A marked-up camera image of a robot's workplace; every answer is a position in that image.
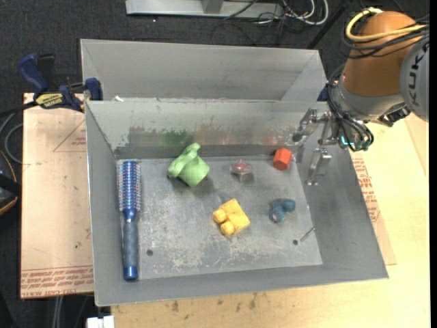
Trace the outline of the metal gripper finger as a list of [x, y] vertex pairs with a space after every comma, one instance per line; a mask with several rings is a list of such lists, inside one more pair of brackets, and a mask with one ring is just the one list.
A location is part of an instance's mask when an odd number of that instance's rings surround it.
[[307, 185], [312, 186], [318, 183], [318, 178], [326, 173], [331, 159], [332, 155], [326, 148], [316, 148], [313, 151], [306, 181]]
[[306, 114], [300, 120], [298, 128], [292, 135], [293, 142], [304, 141], [308, 136], [312, 135], [318, 127], [318, 111], [317, 109], [308, 109]]

